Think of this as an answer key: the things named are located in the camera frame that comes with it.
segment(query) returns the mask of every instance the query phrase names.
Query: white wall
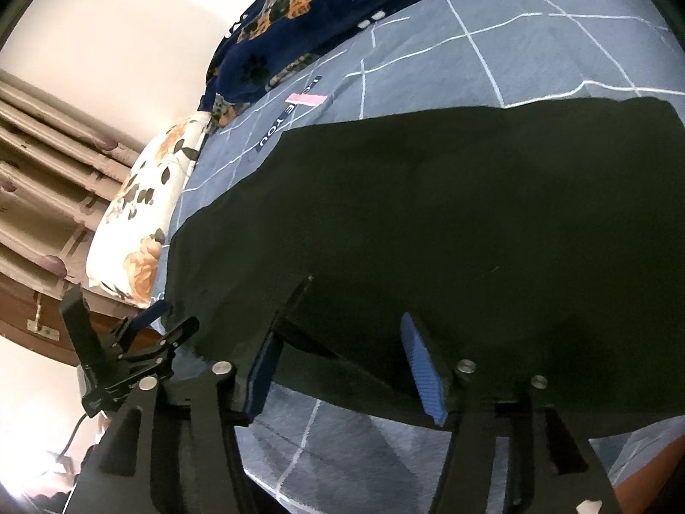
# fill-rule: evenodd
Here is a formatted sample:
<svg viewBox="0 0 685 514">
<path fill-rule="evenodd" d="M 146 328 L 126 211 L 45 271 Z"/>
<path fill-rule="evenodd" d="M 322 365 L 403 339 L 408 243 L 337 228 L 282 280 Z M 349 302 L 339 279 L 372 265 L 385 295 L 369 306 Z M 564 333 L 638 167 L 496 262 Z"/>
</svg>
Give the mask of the white wall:
<svg viewBox="0 0 685 514">
<path fill-rule="evenodd" d="M 197 109 L 218 43 L 254 0 L 35 0 L 0 69 L 142 148 Z"/>
<path fill-rule="evenodd" d="M 21 490 L 41 470 L 40 451 L 62 451 L 81 415 L 75 367 L 0 336 L 0 481 L 8 491 Z M 96 419 L 87 418 L 74 438 L 67 455 L 77 472 L 96 432 Z"/>
</svg>

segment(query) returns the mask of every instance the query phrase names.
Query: white grid lines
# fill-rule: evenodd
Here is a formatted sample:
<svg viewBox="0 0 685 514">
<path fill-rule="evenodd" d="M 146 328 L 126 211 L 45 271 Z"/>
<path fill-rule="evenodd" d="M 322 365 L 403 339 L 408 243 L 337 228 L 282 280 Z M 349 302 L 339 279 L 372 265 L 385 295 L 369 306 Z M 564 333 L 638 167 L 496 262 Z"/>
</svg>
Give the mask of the white grid lines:
<svg viewBox="0 0 685 514">
<path fill-rule="evenodd" d="M 281 487 L 283 487 L 283 483 L 285 482 L 285 480 L 288 478 L 290 473 L 293 471 L 293 469 L 297 465 L 297 462 L 299 461 L 299 458 L 302 455 L 302 452 L 304 451 L 305 447 L 307 446 L 307 439 L 309 438 L 309 431 L 312 430 L 312 425 L 314 425 L 314 419 L 316 419 L 316 414 L 319 411 L 320 407 L 321 407 L 321 400 L 316 400 L 316 404 L 314 405 L 314 409 L 312 410 L 312 414 L 309 417 L 309 422 L 307 423 L 307 427 L 305 428 L 304 434 L 302 435 L 302 441 L 300 442 L 300 446 L 297 449 L 295 455 L 292 457 L 292 461 L 290 462 L 290 465 L 285 470 L 285 472 L 283 472 L 283 475 L 281 475 L 278 482 L 276 483 L 276 498 L 277 499 L 281 496 Z"/>
<path fill-rule="evenodd" d="M 410 15 L 407 15 L 406 17 L 399 17 L 397 19 L 391 19 L 390 21 L 385 21 L 383 23 L 376 23 L 378 27 L 384 27 L 386 25 L 390 25 L 392 23 L 399 23 L 400 21 L 406 21 L 407 19 L 411 19 Z"/>
<path fill-rule="evenodd" d="M 334 60 L 335 58 L 337 58 L 338 56 L 341 56 L 341 55 L 345 54 L 346 52 L 347 52 L 347 50 L 343 50 L 343 51 L 341 51 L 341 52 L 338 52 L 337 54 L 332 55 L 332 56 L 331 56 L 330 58 L 328 58 L 327 60 L 324 60 L 324 61 L 322 61 L 320 64 L 315 65 L 315 66 L 314 66 L 314 69 L 320 68 L 320 67 L 323 66 L 325 63 L 328 63 L 329 61 Z M 306 77 L 307 77 L 307 75 L 300 75 L 300 76 L 297 77 L 295 80 L 291 81 L 288 85 L 286 85 L 286 87 L 285 87 L 284 89 L 281 89 L 279 92 L 277 92 L 277 93 L 276 93 L 276 97 L 275 97 L 274 99 L 271 99 L 270 102 L 275 101 L 280 95 L 282 95 L 285 91 L 287 91 L 288 89 L 290 89 L 290 87 L 292 87 L 294 84 L 298 83 L 299 81 L 302 81 L 302 79 L 304 79 L 304 78 L 306 78 Z M 241 116 L 242 119 L 241 119 L 241 122 L 240 122 L 240 123 L 237 123 L 237 124 L 235 124 L 235 125 L 232 125 L 232 126 L 230 126 L 230 127 L 227 127 L 226 129 L 224 129 L 224 130 L 218 132 L 219 135 L 223 135 L 224 133 L 227 133 L 227 132 L 229 132 L 229 131 L 232 131 L 233 129 L 239 128 L 242 124 L 244 124 L 246 121 L 248 121 L 248 119 L 250 119 L 250 118 L 252 117 L 253 114 L 256 114 L 258 111 L 262 111 L 262 110 L 266 107 L 267 104 L 268 104 L 268 101 L 265 102 L 264 104 L 262 104 L 261 106 L 259 106 L 258 108 L 255 108 L 255 109 L 253 109 L 253 110 L 250 110 L 248 114 L 244 115 L 244 118 L 242 118 L 242 116 Z"/>
<path fill-rule="evenodd" d="M 490 68 L 488 67 L 487 62 L 485 62 L 485 58 L 483 57 L 483 54 L 480 53 L 478 46 L 474 42 L 474 38 L 471 36 L 470 32 L 468 32 L 466 25 L 464 25 L 464 22 L 462 21 L 462 18 L 459 16 L 459 13 L 457 13 L 457 10 L 454 9 L 452 2 L 450 2 L 450 0 L 445 0 L 445 1 L 447 1 L 447 4 L 450 6 L 452 13 L 454 14 L 454 16 L 459 21 L 459 24 L 462 26 L 462 29 L 464 29 L 464 33 L 468 37 L 468 41 L 471 43 L 471 46 L 474 48 L 475 53 L 478 54 L 478 59 L 480 60 L 480 63 L 482 64 L 483 69 L 485 70 L 485 73 L 488 75 L 488 78 L 490 79 L 490 83 L 492 85 L 492 88 L 494 89 L 494 93 L 497 96 L 497 101 L 499 102 L 500 107 L 504 108 L 504 99 L 502 99 L 502 94 L 501 94 L 501 92 L 499 92 L 499 87 L 497 86 L 497 82 L 496 82 L 496 80 L 494 80 L 494 77 L 492 76 L 492 72 L 490 71 Z"/>
<path fill-rule="evenodd" d="M 306 111 L 305 113 L 300 114 L 299 116 L 297 116 L 297 118 L 293 118 L 293 119 L 292 119 L 292 123 L 295 123 L 295 122 L 297 122 L 298 120 L 301 120 L 302 118 L 304 118 L 305 116 L 307 116 L 307 114 L 312 113 L 312 112 L 313 112 L 314 110 L 316 110 L 317 108 L 318 108 L 318 106 L 311 106 L 311 107 L 307 108 L 307 111 Z M 280 127 L 276 130 L 276 133 L 278 133 L 278 132 L 281 131 L 282 129 L 285 129 L 285 127 L 286 127 L 285 125 L 280 126 Z"/>
<path fill-rule="evenodd" d="M 264 489 L 267 493 L 270 493 L 271 495 L 276 496 L 276 490 L 269 487 L 266 483 L 264 483 L 262 480 L 260 480 L 255 474 L 249 472 L 248 470 L 245 470 L 245 474 L 252 481 L 254 481 L 257 485 L 259 485 L 262 489 Z M 316 510 L 316 508 L 312 508 L 311 506 L 303 505 L 301 502 L 297 502 L 296 500 L 293 500 L 289 497 L 286 497 L 283 494 L 281 494 L 277 500 L 279 502 L 286 502 L 289 505 L 294 506 L 295 508 L 299 508 L 300 510 L 304 510 L 304 512 L 306 512 L 307 514 L 326 514 L 324 511 Z"/>
<path fill-rule="evenodd" d="M 557 4 L 555 4 L 555 3 L 553 3 L 553 2 L 551 2 L 551 1 L 549 1 L 549 0 L 542 0 L 542 1 L 545 2 L 545 3 L 547 3 L 547 4 L 549 4 L 550 6 L 554 7 L 554 9 L 557 9 L 557 10 L 560 11 L 560 13 L 562 13 L 565 17 L 568 17 L 571 21 L 573 21 L 576 25 L 578 25 L 578 27 L 580 27 L 580 29 L 581 29 L 588 37 L 590 37 L 590 40 L 592 40 L 592 41 L 595 43 L 595 45 L 602 51 L 602 53 L 604 53 L 604 55 L 607 56 L 607 58 L 609 58 L 609 60 L 610 60 L 610 61 L 619 69 L 619 71 L 621 72 L 621 75 L 623 75 L 623 78 L 624 78 L 624 79 L 628 82 L 628 84 L 629 84 L 631 87 L 633 87 L 633 89 L 635 90 L 635 94 L 636 94 L 637 96 L 640 96 L 640 92 L 635 88 L 635 84 L 633 84 L 632 80 L 628 77 L 628 74 L 627 74 L 627 73 L 625 72 L 625 70 L 623 69 L 623 66 L 622 66 L 618 61 L 616 61 L 615 58 L 608 52 L 608 50 L 607 50 L 606 48 L 604 48 L 604 47 L 599 43 L 599 40 L 597 40 L 595 37 L 593 37 L 593 36 L 590 34 L 590 31 L 587 30 L 587 29 L 584 27 L 583 23 L 581 23 L 580 21 L 578 21 L 578 19 L 574 19 L 574 18 L 572 18 L 571 16 L 569 16 L 568 13 L 566 13 L 566 11 L 564 11 L 564 10 L 561 9 L 559 6 L 557 6 Z"/>
<path fill-rule="evenodd" d="M 176 216 L 176 230 L 179 229 L 179 226 L 181 225 L 181 213 L 183 212 L 183 196 L 186 192 L 181 191 L 181 196 L 178 200 L 178 214 Z"/>
<path fill-rule="evenodd" d="M 234 159 L 228 161 L 226 164 L 224 164 L 223 166 L 221 166 L 216 172 L 214 172 L 213 174 L 211 174 L 207 179 L 203 180 L 203 182 L 200 183 L 200 185 L 198 185 L 196 188 L 190 188 L 190 189 L 184 190 L 183 193 L 181 193 L 181 199 L 183 199 L 183 195 L 184 195 L 184 194 L 189 193 L 189 192 L 191 192 L 191 191 L 197 191 L 198 189 L 200 189 L 203 185 L 205 185 L 205 183 L 209 182 L 209 181 L 210 181 L 215 175 L 217 175 L 218 173 L 223 172 L 223 171 L 224 171 L 227 167 L 229 167 L 231 164 L 233 164 L 233 163 L 235 163 L 235 162 L 240 163 L 240 161 L 242 160 L 242 157 L 244 157 L 244 156 L 247 154 L 247 152 L 249 152 L 249 149 L 246 150 L 246 147 L 247 147 L 248 143 L 250 142 L 250 139 L 252 138 L 252 133 L 254 133 L 255 127 L 257 126 L 257 122 L 259 121 L 259 117 L 260 117 L 261 114 L 262 114 L 262 110 L 269 104 L 270 99 L 271 99 L 271 93 L 267 93 L 266 102 L 265 102 L 264 106 L 261 106 L 261 107 L 259 108 L 259 116 L 258 116 L 257 119 L 255 120 L 255 123 L 254 123 L 254 125 L 252 126 L 252 129 L 250 130 L 250 134 L 245 138 L 245 144 L 244 144 L 243 147 L 242 147 L 242 152 L 241 152 L 237 157 L 235 157 Z M 228 138 L 227 138 L 226 142 L 228 142 L 230 138 L 231 138 L 231 132 L 229 131 L 229 132 L 228 132 Z M 228 188 L 230 188 L 231 185 L 233 184 L 233 181 L 234 181 L 234 179 L 235 179 L 235 172 L 237 172 L 237 171 L 238 171 L 238 166 L 236 166 L 235 169 L 233 170 L 233 175 L 231 176 L 231 181 L 230 181 L 229 184 L 228 184 Z M 179 208 L 179 215 L 178 215 L 178 217 L 176 218 L 176 230 L 178 230 L 179 221 L 180 221 L 180 219 L 181 219 L 181 214 L 180 214 L 180 212 L 181 212 L 181 211 L 180 211 L 180 208 Z"/>
<path fill-rule="evenodd" d="M 496 25 L 492 25 L 492 27 L 485 27 L 485 29 L 474 30 L 474 31 L 472 31 L 470 34 L 472 34 L 472 35 L 477 35 L 477 34 L 479 34 L 479 33 L 485 33 L 485 32 L 488 31 L 488 30 L 498 29 L 499 27 L 503 27 L 504 25 L 508 25 L 509 23 L 512 23 L 513 21 L 516 21 L 517 19 L 521 19 L 522 17 L 536 17 L 536 16 L 538 16 L 538 15 L 544 15 L 544 13 L 542 13 L 541 11 L 534 11 L 534 12 L 532 12 L 532 13 L 520 13 L 520 14 L 518 14 L 516 17 L 513 17 L 513 18 L 511 18 L 511 19 L 509 19 L 509 20 L 506 20 L 506 21 L 504 21 L 504 22 L 502 22 L 502 23 L 498 23 L 498 24 L 496 24 Z M 424 48 L 424 49 L 422 49 L 422 50 L 419 50 L 419 51 L 416 51 L 416 52 L 412 52 L 412 53 L 410 53 L 410 54 L 404 54 L 403 56 L 400 56 L 400 57 L 398 57 L 398 58 L 395 58 L 394 60 L 390 60 L 390 61 L 388 61 L 388 62 L 386 62 L 386 63 L 382 63 L 382 64 L 381 64 L 380 66 L 378 66 L 378 67 L 371 68 L 370 70 L 366 70 L 365 73 L 374 73 L 374 72 L 379 71 L 379 70 L 381 70 L 381 69 L 383 69 L 383 68 L 387 68 L 388 66 L 393 65 L 393 63 L 396 63 L 396 62 L 401 61 L 401 60 L 406 60 L 407 58 L 412 58 L 412 57 L 418 56 L 418 55 L 420 55 L 420 54 L 425 54 L 425 53 L 427 53 L 427 52 L 430 52 L 431 50 L 435 50 L 435 48 L 437 48 L 437 47 L 439 47 L 439 46 L 443 46 L 443 44 L 446 44 L 446 43 L 448 43 L 448 42 L 452 42 L 453 40 L 458 40 L 458 39 L 460 39 L 460 38 L 467 38 L 467 36 L 466 36 L 466 35 L 456 35 L 456 36 L 453 36 L 453 37 L 450 37 L 450 38 L 446 38 L 445 40 L 440 41 L 439 43 L 434 44 L 433 46 L 429 46 L 428 48 Z M 361 71 L 353 71 L 352 73 L 348 73 L 347 75 L 345 75 L 345 78 L 347 78 L 347 77 L 356 77 L 357 75 L 361 75 L 361 74 L 362 74 Z"/>
<path fill-rule="evenodd" d="M 527 101 L 521 101 L 521 102 L 514 102 L 513 104 L 507 104 L 505 108 L 515 108 L 517 106 L 523 106 L 525 104 L 531 104 L 532 102 L 540 102 L 540 101 L 552 101 L 555 99 L 566 99 L 569 96 L 573 96 L 574 94 L 578 93 L 583 89 L 583 87 L 586 87 L 587 85 L 595 85 L 597 87 L 602 87 L 604 89 L 612 90 L 612 91 L 621 91 L 621 92 L 633 92 L 633 91 L 639 91 L 639 92 L 653 92 L 656 94 L 670 94 L 673 96 L 685 96 L 685 92 L 683 91 L 674 91 L 674 90 L 669 90 L 669 89 L 658 89 L 655 87 L 616 87 L 614 85 L 607 85 L 605 83 L 600 83 L 599 81 L 594 81 L 592 79 L 586 79 L 584 80 L 578 87 L 574 88 L 573 90 L 570 90 L 568 92 L 560 92 L 557 94 L 547 94 L 545 96 L 539 96 L 535 99 L 529 99 Z"/>
<path fill-rule="evenodd" d="M 668 27 L 663 25 L 655 25 L 651 21 L 647 21 L 645 18 L 637 17 L 636 15 L 592 15 L 589 13 L 547 13 L 549 17 L 569 17 L 574 19 L 631 19 L 634 21 L 640 21 L 646 25 L 649 25 L 653 29 L 670 31 Z"/>
<path fill-rule="evenodd" d="M 307 82 L 305 83 L 305 87 L 309 86 L 309 83 L 312 80 L 312 75 L 314 75 L 314 72 L 316 71 L 316 68 L 318 65 L 319 65 L 319 60 L 316 60 L 316 62 L 314 62 L 314 67 L 312 68 L 312 70 L 309 72 L 309 75 L 307 76 Z M 290 115 L 290 121 L 288 122 L 288 129 L 290 129 L 292 127 L 292 122 L 295 121 L 295 113 L 297 111 L 298 106 L 299 105 L 296 104 L 295 108 L 292 109 L 292 114 Z"/>
<path fill-rule="evenodd" d="M 364 119 L 364 100 L 366 99 L 366 71 L 364 71 L 364 58 L 360 62 L 362 68 L 362 102 L 359 106 L 359 119 Z"/>
<path fill-rule="evenodd" d="M 302 79 L 306 78 L 306 75 L 300 75 L 296 80 L 290 82 L 283 90 L 280 90 L 278 94 L 276 95 L 277 97 L 282 95 L 285 91 L 290 89 L 294 84 L 298 83 L 299 81 L 302 81 Z M 259 111 L 262 111 L 267 105 L 268 105 L 269 100 L 267 100 L 264 104 L 261 106 L 255 108 L 254 110 L 250 110 L 248 114 L 244 114 L 244 118 L 241 116 L 241 122 L 237 123 L 235 125 L 232 125 L 230 127 L 227 127 L 226 129 L 218 132 L 219 135 L 223 135 L 224 133 L 230 133 L 234 129 L 239 128 L 241 125 L 243 125 L 246 121 L 248 121 L 254 114 L 256 114 Z"/>
<path fill-rule="evenodd" d="M 640 444 L 642 444 L 642 443 L 645 442 L 645 441 L 646 441 L 646 437 L 645 437 L 644 439 L 640 439 L 639 441 L 637 441 L 637 442 L 635 443 L 635 448 L 633 448 L 633 452 L 630 453 L 630 456 L 628 457 L 628 459 L 623 463 L 623 465 L 621 466 L 621 468 L 620 468 L 620 469 L 618 470 L 618 472 L 616 472 L 616 474 L 614 475 L 614 481 L 611 482 L 612 485 L 617 484 L 619 478 L 621 477 L 621 474 L 625 471 L 626 467 L 628 467 L 628 465 L 630 464 L 630 461 L 631 461 L 631 460 L 635 457 L 635 455 L 638 453 L 638 448 L 639 448 Z"/>
</svg>

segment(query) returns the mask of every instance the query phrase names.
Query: metal bolt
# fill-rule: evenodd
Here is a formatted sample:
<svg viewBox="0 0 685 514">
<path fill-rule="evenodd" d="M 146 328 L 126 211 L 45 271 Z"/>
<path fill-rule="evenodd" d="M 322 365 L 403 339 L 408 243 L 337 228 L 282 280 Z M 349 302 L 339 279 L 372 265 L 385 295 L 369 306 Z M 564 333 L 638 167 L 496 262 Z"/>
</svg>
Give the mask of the metal bolt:
<svg viewBox="0 0 685 514">
<path fill-rule="evenodd" d="M 233 365 L 227 361 L 218 361 L 211 366 L 211 372 L 215 375 L 227 375 L 233 369 Z"/>
<path fill-rule="evenodd" d="M 530 384 L 532 384 L 535 388 L 543 390 L 547 388 L 547 379 L 542 375 L 535 375 L 532 379 L 530 379 Z"/>
<path fill-rule="evenodd" d="M 142 391 L 151 391 L 155 386 L 157 386 L 157 379 L 155 377 L 145 377 L 140 379 L 138 383 L 138 388 Z"/>
<path fill-rule="evenodd" d="M 465 374 L 471 374 L 475 371 L 475 363 L 470 359 L 462 359 L 457 364 L 457 369 Z"/>
</svg>

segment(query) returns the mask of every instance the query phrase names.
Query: pillowcase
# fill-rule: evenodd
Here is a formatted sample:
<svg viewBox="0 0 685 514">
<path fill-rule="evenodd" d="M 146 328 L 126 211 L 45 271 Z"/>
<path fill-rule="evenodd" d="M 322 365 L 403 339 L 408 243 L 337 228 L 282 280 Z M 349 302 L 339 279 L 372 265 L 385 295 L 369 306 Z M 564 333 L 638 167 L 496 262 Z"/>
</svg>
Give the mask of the pillowcase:
<svg viewBox="0 0 685 514">
<path fill-rule="evenodd" d="M 140 154 L 92 239 L 90 287 L 146 308 L 171 214 L 200 155 L 208 112 L 197 112 L 155 137 Z"/>
</svg>

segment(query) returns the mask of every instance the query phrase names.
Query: gray bed sheet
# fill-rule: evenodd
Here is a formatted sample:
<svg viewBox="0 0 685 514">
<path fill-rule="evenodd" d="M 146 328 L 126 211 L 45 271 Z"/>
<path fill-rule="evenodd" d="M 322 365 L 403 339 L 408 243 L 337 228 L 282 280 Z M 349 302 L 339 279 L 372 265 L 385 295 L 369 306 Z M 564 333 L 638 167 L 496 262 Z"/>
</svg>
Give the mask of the gray bed sheet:
<svg viewBox="0 0 685 514">
<path fill-rule="evenodd" d="M 298 105 L 314 79 L 314 108 Z M 424 0 L 366 28 L 266 94 L 206 141 L 174 211 L 170 235 L 259 167 L 281 133 L 431 108 L 512 108 L 594 96 L 669 101 L 685 122 L 685 54 L 650 0 Z M 155 282 L 163 297 L 163 250 Z M 204 362 L 184 352 L 177 377 Z M 685 434 L 685 417 L 591 441 L 614 485 Z M 274 385 L 265 411 L 239 430 L 248 474 L 293 513 L 425 513 L 449 435 L 324 403 Z M 489 514 L 501 512 L 506 439 L 499 439 Z"/>
</svg>

